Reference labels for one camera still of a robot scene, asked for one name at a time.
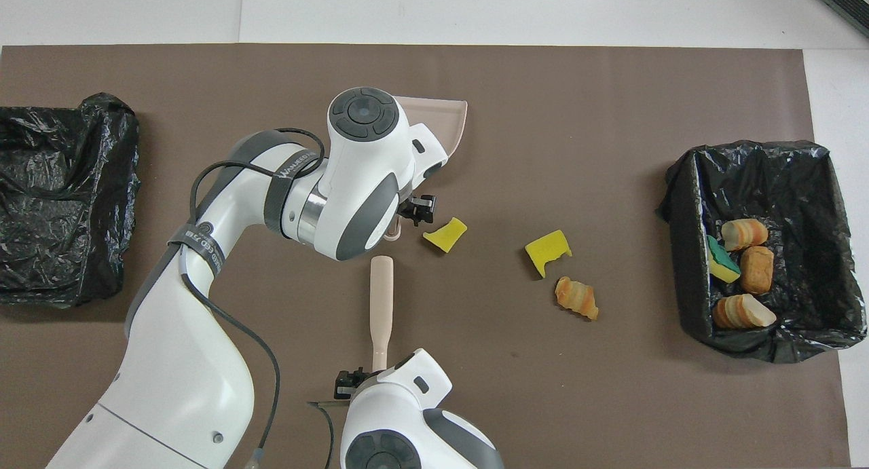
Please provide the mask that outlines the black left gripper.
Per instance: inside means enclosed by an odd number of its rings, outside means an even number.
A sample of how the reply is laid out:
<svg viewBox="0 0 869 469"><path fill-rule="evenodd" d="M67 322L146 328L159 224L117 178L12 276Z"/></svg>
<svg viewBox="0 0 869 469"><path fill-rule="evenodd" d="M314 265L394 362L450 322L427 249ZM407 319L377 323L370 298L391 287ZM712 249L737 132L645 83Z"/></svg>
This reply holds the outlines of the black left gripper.
<svg viewBox="0 0 869 469"><path fill-rule="evenodd" d="M414 225L431 224L432 210L435 209L436 205L437 197L434 195L412 196L410 199L401 201L397 207L397 215L404 219L411 219Z"/></svg>

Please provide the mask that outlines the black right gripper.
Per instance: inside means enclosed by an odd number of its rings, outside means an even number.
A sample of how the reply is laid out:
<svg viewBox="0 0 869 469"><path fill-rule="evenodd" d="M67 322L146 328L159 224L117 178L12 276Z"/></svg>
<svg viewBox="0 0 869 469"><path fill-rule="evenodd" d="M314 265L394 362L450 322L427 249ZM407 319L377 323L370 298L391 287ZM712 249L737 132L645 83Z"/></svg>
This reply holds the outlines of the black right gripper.
<svg viewBox="0 0 869 469"><path fill-rule="evenodd" d="M350 400L360 386L371 376L363 368L357 368L353 373L339 371L334 382L334 400Z"/></svg>

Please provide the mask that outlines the beige plastic dustpan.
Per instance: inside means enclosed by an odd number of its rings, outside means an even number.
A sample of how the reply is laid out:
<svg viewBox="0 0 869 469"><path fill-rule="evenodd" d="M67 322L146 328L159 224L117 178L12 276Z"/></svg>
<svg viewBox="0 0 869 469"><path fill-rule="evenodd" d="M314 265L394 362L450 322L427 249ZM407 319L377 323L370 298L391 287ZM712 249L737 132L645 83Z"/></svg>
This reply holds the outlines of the beige plastic dustpan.
<svg viewBox="0 0 869 469"><path fill-rule="evenodd" d="M462 138L468 103L462 100L433 100L395 96L403 108L411 128L411 143L415 157L415 170L409 187L399 193L399 203L412 196L430 195L419 193L427 178L438 172L459 147ZM396 215L388 226L385 240L394 242L401 236L401 218Z"/></svg>

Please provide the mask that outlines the beige brush with black bristles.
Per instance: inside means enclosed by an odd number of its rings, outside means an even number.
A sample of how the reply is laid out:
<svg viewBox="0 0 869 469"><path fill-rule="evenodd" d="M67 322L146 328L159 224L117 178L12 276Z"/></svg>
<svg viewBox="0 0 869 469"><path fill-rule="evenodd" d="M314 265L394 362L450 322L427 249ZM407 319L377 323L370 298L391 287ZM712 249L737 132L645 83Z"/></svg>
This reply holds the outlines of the beige brush with black bristles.
<svg viewBox="0 0 869 469"><path fill-rule="evenodd" d="M393 330L394 262L388 256L371 260L369 281L369 332L372 342L372 370L388 367L388 345Z"/></svg>

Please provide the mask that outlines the golden flaky croissant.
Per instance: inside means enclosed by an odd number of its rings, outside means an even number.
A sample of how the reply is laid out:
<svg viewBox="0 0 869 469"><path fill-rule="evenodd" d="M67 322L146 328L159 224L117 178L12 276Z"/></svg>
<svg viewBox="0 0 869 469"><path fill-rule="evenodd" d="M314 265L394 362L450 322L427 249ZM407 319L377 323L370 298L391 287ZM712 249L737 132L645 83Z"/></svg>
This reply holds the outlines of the golden flaky croissant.
<svg viewBox="0 0 869 469"><path fill-rule="evenodd" d="M599 308L595 302L595 289L589 284L562 276L555 285L555 299L566 310L577 312L590 321L598 320Z"/></svg>

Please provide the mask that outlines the yellow green-backed sponge piece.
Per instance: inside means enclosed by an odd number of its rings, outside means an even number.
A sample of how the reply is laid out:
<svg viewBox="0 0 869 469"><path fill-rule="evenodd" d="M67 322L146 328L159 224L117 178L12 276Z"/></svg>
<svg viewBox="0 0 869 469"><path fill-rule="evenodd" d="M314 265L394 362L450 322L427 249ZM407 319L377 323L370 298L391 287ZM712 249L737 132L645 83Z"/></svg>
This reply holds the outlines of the yellow green-backed sponge piece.
<svg viewBox="0 0 869 469"><path fill-rule="evenodd" d="M709 274L727 284L741 277L741 268L731 259L729 253L711 235L705 235L707 243L707 265Z"/></svg>

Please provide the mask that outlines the striped orange croissant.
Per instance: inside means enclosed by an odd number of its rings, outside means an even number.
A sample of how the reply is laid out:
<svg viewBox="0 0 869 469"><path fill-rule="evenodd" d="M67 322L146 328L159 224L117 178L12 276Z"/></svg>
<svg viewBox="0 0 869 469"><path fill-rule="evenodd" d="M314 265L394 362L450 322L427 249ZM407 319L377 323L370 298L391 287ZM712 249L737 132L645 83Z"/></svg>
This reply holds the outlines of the striped orange croissant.
<svg viewBox="0 0 869 469"><path fill-rule="evenodd" d="M735 219L721 225L721 237L725 250L743 250L766 243L769 229L755 218Z"/></svg>

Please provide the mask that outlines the croissant with pale underside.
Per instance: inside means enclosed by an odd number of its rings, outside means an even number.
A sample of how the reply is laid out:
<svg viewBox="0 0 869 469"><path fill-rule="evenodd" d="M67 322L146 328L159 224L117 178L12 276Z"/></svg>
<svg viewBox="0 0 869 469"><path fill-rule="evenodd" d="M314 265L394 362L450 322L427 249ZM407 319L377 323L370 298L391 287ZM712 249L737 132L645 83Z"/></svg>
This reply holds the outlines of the croissant with pale underside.
<svg viewBox="0 0 869 469"><path fill-rule="evenodd" d="M722 298L714 306L713 321L725 329L751 329L772 326L778 317L752 294Z"/></svg>

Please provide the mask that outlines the brown bread roll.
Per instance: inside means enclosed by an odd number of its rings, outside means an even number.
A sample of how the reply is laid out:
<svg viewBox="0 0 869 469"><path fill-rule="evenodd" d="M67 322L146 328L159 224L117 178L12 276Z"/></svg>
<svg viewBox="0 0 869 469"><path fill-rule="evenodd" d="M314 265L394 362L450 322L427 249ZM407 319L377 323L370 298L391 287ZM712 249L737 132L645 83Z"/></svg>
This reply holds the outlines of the brown bread roll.
<svg viewBox="0 0 869 469"><path fill-rule="evenodd" d="M766 246L751 246L741 255L741 288L751 294L770 292L774 254Z"/></svg>

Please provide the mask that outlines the bin lined with black bag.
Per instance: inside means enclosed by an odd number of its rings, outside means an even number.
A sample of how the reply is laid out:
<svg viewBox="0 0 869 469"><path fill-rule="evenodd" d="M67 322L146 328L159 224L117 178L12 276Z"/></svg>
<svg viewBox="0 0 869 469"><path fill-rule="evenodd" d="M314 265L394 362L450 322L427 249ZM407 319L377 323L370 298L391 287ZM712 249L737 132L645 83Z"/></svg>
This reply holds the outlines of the bin lined with black bag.
<svg viewBox="0 0 869 469"><path fill-rule="evenodd" d="M869 332L855 275L851 233L829 151L808 141L701 145L665 175L658 215L670 227L683 330L733 358L797 363L850 348ZM719 311L742 284L715 278L713 244L722 229L756 219L769 231L771 287L754 299L769 326L726 327Z"/></svg>
<svg viewBox="0 0 869 469"><path fill-rule="evenodd" d="M112 94L0 107L0 305L78 306L122 289L139 122Z"/></svg>

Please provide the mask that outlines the brown table mat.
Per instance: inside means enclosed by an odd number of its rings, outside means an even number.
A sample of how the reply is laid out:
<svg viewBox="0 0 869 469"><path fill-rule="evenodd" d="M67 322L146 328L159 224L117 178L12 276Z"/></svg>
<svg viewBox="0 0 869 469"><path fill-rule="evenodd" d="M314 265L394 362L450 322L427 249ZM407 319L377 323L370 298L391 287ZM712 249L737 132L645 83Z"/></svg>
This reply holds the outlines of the brown table mat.
<svg viewBox="0 0 869 469"><path fill-rule="evenodd" d="M391 361L424 348L444 407L506 467L848 466L838 355L735 360L680 327L665 170L695 145L813 139L800 52L527 46L6 46L0 105L108 92L141 124L124 290L71 310L0 306L0 469L43 469L108 388L128 302L187 216L199 171L270 128L320 137L336 94L465 100L460 147L426 181L444 255L403 225ZM524 246L561 229L541 278ZM596 321L559 306L589 284Z"/></svg>

